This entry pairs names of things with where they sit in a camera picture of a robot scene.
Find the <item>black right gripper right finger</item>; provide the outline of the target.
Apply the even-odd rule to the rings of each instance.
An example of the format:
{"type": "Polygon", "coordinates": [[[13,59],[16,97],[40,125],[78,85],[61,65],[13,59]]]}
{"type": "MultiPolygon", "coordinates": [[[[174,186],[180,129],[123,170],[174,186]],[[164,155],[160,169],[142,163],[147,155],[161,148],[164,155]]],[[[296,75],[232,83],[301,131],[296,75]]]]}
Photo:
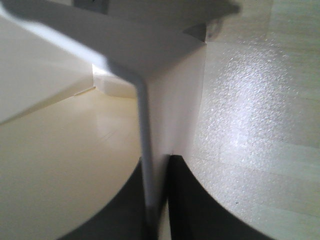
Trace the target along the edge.
{"type": "Polygon", "coordinates": [[[173,240],[269,239],[220,205],[180,155],[172,155],[167,165],[167,197],[173,240]]]}

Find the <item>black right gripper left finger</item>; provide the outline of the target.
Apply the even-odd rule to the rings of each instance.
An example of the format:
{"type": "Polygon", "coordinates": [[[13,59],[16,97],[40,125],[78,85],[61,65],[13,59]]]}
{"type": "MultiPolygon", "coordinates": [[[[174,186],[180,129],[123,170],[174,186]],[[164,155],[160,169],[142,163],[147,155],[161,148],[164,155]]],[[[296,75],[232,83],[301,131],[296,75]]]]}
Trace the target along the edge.
{"type": "Polygon", "coordinates": [[[115,197],[91,219],[60,238],[61,240],[154,240],[147,222],[142,163],[115,197]]]}

